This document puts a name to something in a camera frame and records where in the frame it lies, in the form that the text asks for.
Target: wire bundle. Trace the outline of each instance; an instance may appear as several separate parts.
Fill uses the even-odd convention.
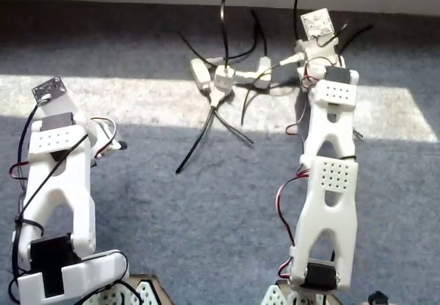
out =
[[[225,69],[228,68],[228,65],[229,65],[229,63],[230,63],[230,61],[232,59],[237,59],[237,58],[241,58],[241,57],[247,56],[247,55],[251,54],[255,50],[256,44],[258,42],[258,34],[260,34],[262,36],[262,38],[263,38],[264,50],[265,50],[265,54],[267,54],[267,41],[266,41],[266,37],[264,35],[263,28],[261,27],[260,21],[259,21],[257,15],[256,15],[255,11],[251,10],[252,17],[254,18],[254,43],[253,43],[252,47],[249,50],[247,50],[246,52],[243,52],[243,53],[238,54],[236,56],[230,56],[229,55],[228,32],[227,32],[227,29],[226,29],[226,22],[225,22],[225,4],[226,4],[226,0],[221,0],[221,4],[220,4],[220,30],[221,30],[221,36],[222,36],[222,39],[223,39],[223,46],[224,46],[224,51],[225,51],[225,55],[223,57]],[[179,35],[180,35],[181,39],[183,40],[183,42],[190,48],[190,50],[197,57],[199,57],[207,65],[210,65],[211,67],[217,67],[213,63],[207,61],[201,54],[199,54],[192,47],[192,45],[186,40],[186,38],[184,37],[183,34],[179,33]],[[234,133],[236,136],[240,137],[242,140],[244,140],[245,142],[247,142],[250,145],[254,144],[254,142],[248,136],[244,135],[241,131],[237,130],[235,127],[233,127],[231,124],[229,124],[224,118],[222,118],[222,116],[218,112],[218,107],[213,107],[212,106],[212,107],[210,107],[210,110],[208,112],[208,116],[206,117],[205,123],[203,124],[203,127],[201,128],[200,133],[197,136],[194,144],[192,145],[192,147],[189,150],[188,154],[186,154],[186,156],[184,157],[184,160],[177,167],[177,169],[175,171],[176,174],[179,174],[180,172],[182,172],[182,170],[184,169],[184,166],[186,165],[188,160],[191,158],[191,156],[195,152],[195,149],[199,145],[199,143],[202,140],[203,136],[208,131],[208,128],[211,125],[214,117],[216,117],[229,131]]]

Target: white connector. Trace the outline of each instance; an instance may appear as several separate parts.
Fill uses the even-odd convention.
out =
[[[267,89],[272,80],[271,60],[267,56],[260,58],[258,63],[258,69],[256,71],[236,71],[235,81],[240,83],[254,82],[254,86],[257,89]]]
[[[234,85],[235,70],[224,65],[218,66],[215,70],[214,89],[211,95],[211,106],[217,107],[224,98],[232,92]]]
[[[288,65],[289,63],[299,63],[300,61],[305,60],[305,54],[302,52],[298,52],[289,58],[286,58],[280,61],[280,66]]]
[[[272,80],[271,66],[272,62],[268,56],[263,56],[260,58],[256,77],[259,77],[262,73],[264,74],[254,83],[254,86],[257,89],[267,89],[269,87],[270,81]]]
[[[200,91],[208,91],[211,75],[205,63],[201,59],[191,60],[191,73]]]
[[[221,65],[225,58],[223,56],[217,56],[216,58],[207,58],[206,61],[212,63],[213,65]]]

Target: red wire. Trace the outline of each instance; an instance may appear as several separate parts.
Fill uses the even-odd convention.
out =
[[[289,234],[290,242],[292,243],[293,246],[295,246],[294,236],[293,236],[292,231],[290,229],[289,223],[284,219],[283,214],[281,212],[281,195],[283,194],[283,190],[286,185],[288,185],[292,181],[295,181],[295,180],[298,180],[301,178],[307,178],[309,176],[307,173],[308,173],[308,171],[306,170],[306,171],[303,171],[303,172],[297,174],[296,177],[294,177],[294,178],[288,180],[286,183],[284,183],[278,189],[278,192],[276,193],[276,211],[278,212],[278,216],[280,217],[281,221],[283,222],[284,226],[286,227],[287,233]]]
[[[289,274],[283,274],[282,272],[283,272],[283,270],[284,270],[287,266],[289,266],[289,264],[290,264],[291,261],[292,261],[292,257],[289,258],[289,260],[288,260],[287,262],[284,262],[284,263],[280,266],[280,268],[278,269],[278,276],[279,276],[280,278],[282,278],[282,279],[288,279],[288,278],[289,278]]]
[[[27,180],[28,178],[26,178],[26,177],[18,177],[18,176],[16,176],[15,173],[14,173],[14,170],[16,168],[18,168],[19,166],[26,166],[28,164],[29,164],[28,161],[24,161],[24,162],[20,162],[20,163],[15,163],[13,166],[11,166],[9,168],[9,177],[11,177],[14,180]]]
[[[288,180],[287,182],[285,182],[285,183],[280,187],[280,189],[278,190],[278,192],[276,193],[276,211],[278,212],[278,216],[280,217],[281,221],[283,222],[284,226],[286,227],[287,233],[289,234],[289,239],[290,239],[290,241],[291,241],[291,243],[292,243],[293,246],[295,246],[295,240],[294,240],[294,237],[293,237],[293,235],[292,235],[292,231],[291,231],[291,229],[290,229],[289,223],[284,219],[283,214],[281,213],[281,195],[282,195],[282,193],[283,193],[283,189],[284,189],[284,187],[285,187],[287,184],[291,183],[292,181],[295,181],[295,180],[301,179],[301,178],[307,178],[307,177],[309,176],[308,173],[309,173],[309,170],[304,170],[304,171],[298,173],[298,174],[296,175],[296,177],[294,177],[294,178]],[[288,278],[289,278],[289,274],[287,274],[287,273],[283,273],[283,270],[284,270],[287,266],[289,266],[289,264],[290,264],[291,261],[292,261],[292,257],[289,258],[286,262],[284,262],[284,263],[280,266],[280,268],[278,269],[278,276],[279,276],[281,279],[288,279]]]

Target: blue-gray carpet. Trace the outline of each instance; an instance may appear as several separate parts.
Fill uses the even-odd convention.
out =
[[[258,10],[274,62],[292,54],[291,10]],[[356,128],[359,228],[351,289],[338,297],[359,304],[381,290],[398,304],[440,300],[440,19],[332,13],[350,31],[375,27],[349,46],[347,65],[361,76]],[[92,170],[98,250],[120,249],[133,273],[158,275],[177,305],[257,304],[287,258],[289,240],[275,193],[297,169],[300,143],[292,123],[298,80],[293,67],[274,72],[287,83],[247,110],[247,147],[215,122],[186,169],[175,169],[193,144],[208,103],[192,81],[193,54],[181,30],[205,56],[223,55],[214,7],[0,3],[0,292],[9,304],[10,239],[19,185],[7,178],[30,89],[60,75],[78,106],[116,120],[129,149]],[[227,8],[230,49],[252,43],[247,8]],[[255,70],[261,46],[240,63]],[[238,126],[245,89],[220,112]],[[306,120],[300,127],[307,134]],[[288,187],[283,211],[295,224],[306,183]],[[72,215],[55,213],[48,235],[70,231]],[[316,249],[329,256],[325,244]]]

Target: white plastic housing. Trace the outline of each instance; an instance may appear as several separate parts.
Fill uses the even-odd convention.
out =
[[[79,125],[32,132],[25,204],[55,165],[50,152],[70,148],[84,135],[85,130]],[[90,196],[90,161],[90,141],[86,139],[47,181],[23,215],[24,219],[44,226],[55,207],[68,204],[74,216],[71,241],[79,257],[91,255],[95,250],[95,203]],[[40,238],[40,230],[24,224],[19,242],[19,260],[24,269],[29,269],[28,246],[37,238]]]
[[[53,304],[70,300],[96,290],[113,281],[123,278],[127,262],[116,250],[97,253],[80,264],[63,267],[64,294],[46,298],[41,273],[25,275],[19,278],[21,305]]]
[[[216,89],[228,95],[232,91],[234,85],[235,70],[231,67],[225,68],[224,65],[220,65],[215,70],[214,86]]]
[[[355,190],[358,167],[354,161],[316,157],[309,173],[307,198],[295,233],[295,247],[290,248],[293,263],[290,279],[294,286],[304,282],[310,251],[327,232],[335,250],[337,290],[350,286],[358,219]],[[332,206],[326,204],[326,192],[337,193]]]
[[[200,91],[209,90],[211,75],[209,74],[207,66],[201,59],[196,58],[191,60],[191,73]]]
[[[333,144],[338,157],[355,155],[352,138],[354,110],[356,107],[355,85],[320,80],[311,90],[309,135],[300,157],[303,170],[309,169],[322,144]],[[331,122],[329,115],[336,115]]]
[[[271,66],[272,62],[268,56],[263,56],[260,58],[258,70],[256,71],[256,77],[262,73],[264,74],[254,84],[257,89],[267,89],[269,87],[272,79],[272,70],[270,69]]]

